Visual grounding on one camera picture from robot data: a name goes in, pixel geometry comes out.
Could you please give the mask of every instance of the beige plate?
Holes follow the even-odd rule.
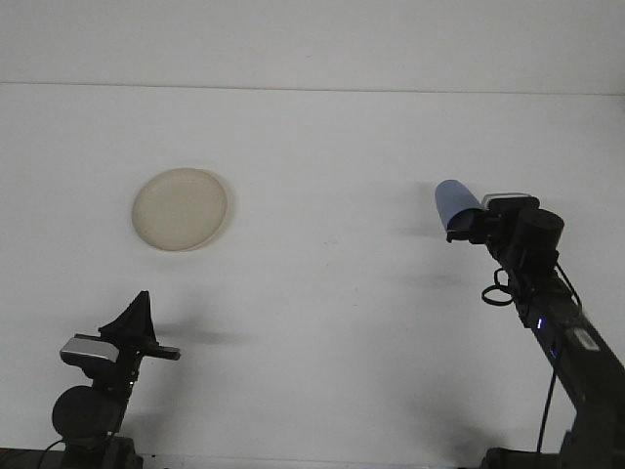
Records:
[[[133,225],[148,244],[187,251],[209,241],[226,218],[226,191],[200,169],[179,168],[150,180],[133,206]]]

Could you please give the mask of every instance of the black cable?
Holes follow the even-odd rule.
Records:
[[[562,350],[552,351],[555,354],[554,372],[551,375],[551,382],[549,383],[549,392],[547,393],[547,401],[545,402],[545,409],[543,410],[543,418],[540,423],[540,431],[538,432],[538,443],[536,444],[536,458],[534,459],[534,468],[538,464],[540,454],[543,448],[543,439],[545,437],[545,428],[547,427],[547,417],[549,416],[549,407],[551,406],[551,399],[554,396],[554,388],[556,387],[556,378],[558,377],[558,369],[560,367],[560,358],[562,357]]]
[[[52,449],[52,447],[55,447],[56,445],[58,445],[59,443],[63,443],[64,439],[61,438],[60,440],[58,440],[57,442],[52,443],[51,445],[49,445],[47,448],[45,448],[43,450],[43,452],[41,453],[41,456],[39,457],[39,462],[37,463],[37,468],[36,469],[41,469],[41,464],[43,463],[43,458],[46,457],[46,454],[48,454],[48,451],[50,449]]]
[[[564,273],[564,270],[563,270],[562,266],[559,263],[556,263],[556,267],[558,268],[558,272],[560,272],[560,274],[562,275],[562,278],[564,279],[564,282],[566,283],[566,286],[568,287],[570,292],[573,294],[573,297],[575,298],[575,301],[577,302],[577,307],[579,308],[579,314],[581,315],[582,312],[583,312],[581,298],[579,297],[579,295],[575,291],[575,288],[573,287],[573,284],[570,282],[570,280],[568,279],[568,277]]]

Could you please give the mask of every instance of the cable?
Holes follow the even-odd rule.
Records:
[[[41,464],[43,463],[43,458],[46,457],[46,454],[48,453],[48,451],[52,448],[55,447],[56,445],[58,445],[59,443],[64,443],[64,439],[61,438],[60,440],[58,440],[57,442],[52,443],[51,445],[49,445],[47,448],[45,448],[43,450],[43,452],[41,453],[41,456],[39,457],[39,462],[37,463],[37,468],[36,469],[41,469]]]
[[[562,356],[562,350],[554,350],[556,360],[554,361],[554,372],[551,375],[551,382],[549,383],[549,392],[547,393],[547,401],[545,402],[545,409],[543,410],[543,418],[540,423],[540,431],[538,432],[538,443],[536,444],[536,457],[534,459],[534,468],[537,467],[538,460],[543,448],[543,439],[545,437],[545,428],[547,427],[547,417],[549,416],[549,407],[551,406],[551,399],[554,396],[554,388],[556,387],[556,378],[558,377],[558,368],[560,367],[560,358]]]
[[[573,287],[573,284],[570,282],[570,280],[568,279],[568,277],[564,273],[564,270],[563,270],[562,266],[558,262],[556,263],[556,267],[558,268],[558,272],[560,272],[560,274],[562,275],[562,278],[564,279],[564,282],[566,283],[566,286],[568,287],[570,292],[573,294],[573,297],[575,298],[575,302],[577,302],[577,307],[579,308],[579,314],[581,315],[582,312],[583,312],[581,298],[579,297],[579,295],[575,291],[575,288]]]

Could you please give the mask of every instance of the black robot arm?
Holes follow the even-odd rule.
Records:
[[[574,302],[557,267],[563,220],[523,193],[487,195],[478,203],[457,181],[437,187],[447,240],[485,244],[508,276],[495,285],[508,293],[531,329],[576,409],[559,454],[541,456],[541,468],[625,468],[625,368]],[[484,299],[501,306],[506,303]],[[490,450],[482,469],[534,467],[533,453]]]
[[[76,334],[61,349],[65,363],[79,366],[93,380],[91,386],[65,391],[55,403],[53,425],[66,444],[62,469],[137,469],[141,459],[134,455],[132,440],[113,435],[120,429],[142,359],[178,360],[180,350],[156,341],[147,291],[99,332],[100,337]]]

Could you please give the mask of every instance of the blue object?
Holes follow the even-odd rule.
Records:
[[[440,183],[437,186],[435,197],[437,199],[438,215],[446,230],[450,229],[449,224],[456,215],[466,213],[467,210],[471,210],[472,212],[474,210],[483,210],[475,196],[455,179],[448,179]],[[466,218],[467,223],[473,219],[472,217],[460,218]]]

